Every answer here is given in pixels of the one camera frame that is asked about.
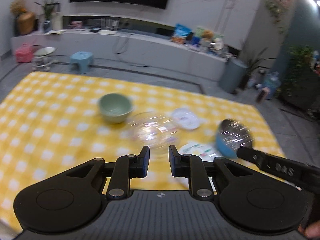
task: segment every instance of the tile floor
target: tile floor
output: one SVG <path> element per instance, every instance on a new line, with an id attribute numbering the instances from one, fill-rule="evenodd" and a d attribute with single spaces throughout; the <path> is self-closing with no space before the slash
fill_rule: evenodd
<path id="1" fill-rule="evenodd" d="M 58 59 L 60 63 L 53 65 L 52 72 L 77 73 L 76 70 L 70 70 L 68 67 L 68 57 L 61 56 Z M 214 97 L 254 105 L 269 124 L 287 158 L 320 167 L 320 140 L 317 138 L 320 133 L 320 126 L 282 111 L 281 109 L 289 111 L 291 109 L 283 106 L 276 99 L 256 104 L 257 91 L 255 90 L 246 90 L 235 96 L 220 89 L 217 82 L 156 67 L 139 67 L 104 59 L 95 59 L 94 65 L 95 67 L 87 73 L 88 76 L 145 82 L 151 85 L 176 88 L 193 93 L 205 93 Z M 0 62 L 0 102 L 21 79 L 31 72 L 31 64 L 19 65 L 15 63 L 13 57 Z"/>

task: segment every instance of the vase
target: vase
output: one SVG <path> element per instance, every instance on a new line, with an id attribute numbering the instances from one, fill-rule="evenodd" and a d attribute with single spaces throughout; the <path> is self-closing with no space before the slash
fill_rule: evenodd
<path id="1" fill-rule="evenodd" d="M 22 13 L 18 20 L 18 30 L 21 35 L 27 35 L 33 31 L 36 15 L 33 12 Z"/>
<path id="2" fill-rule="evenodd" d="M 43 23 L 43 32 L 47 33 L 52 30 L 51 26 L 51 20 L 50 19 L 45 19 Z"/>

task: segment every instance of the pink basket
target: pink basket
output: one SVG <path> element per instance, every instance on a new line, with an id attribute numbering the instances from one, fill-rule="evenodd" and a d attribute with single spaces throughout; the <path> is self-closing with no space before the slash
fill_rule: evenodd
<path id="1" fill-rule="evenodd" d="M 29 63 L 33 59 L 31 45 L 23 43 L 21 47 L 15 51 L 16 60 L 18 63 Z"/>

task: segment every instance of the water bottle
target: water bottle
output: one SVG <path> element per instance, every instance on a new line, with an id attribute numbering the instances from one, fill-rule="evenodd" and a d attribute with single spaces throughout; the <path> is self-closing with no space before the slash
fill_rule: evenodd
<path id="1" fill-rule="evenodd" d="M 275 71 L 268 74 L 262 84 L 262 88 L 269 88 L 270 93 L 267 95 L 266 99 L 271 99 L 273 94 L 276 92 L 278 87 L 280 87 L 281 82 L 279 80 L 279 72 Z"/>

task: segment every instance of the gray trash can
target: gray trash can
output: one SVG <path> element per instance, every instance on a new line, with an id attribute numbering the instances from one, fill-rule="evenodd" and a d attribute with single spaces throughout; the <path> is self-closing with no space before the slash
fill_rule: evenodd
<path id="1" fill-rule="evenodd" d="M 228 93 L 232 93 L 239 86 L 244 77 L 247 65 L 237 58 L 231 58 L 226 63 L 226 68 L 219 81 L 219 86 Z"/>

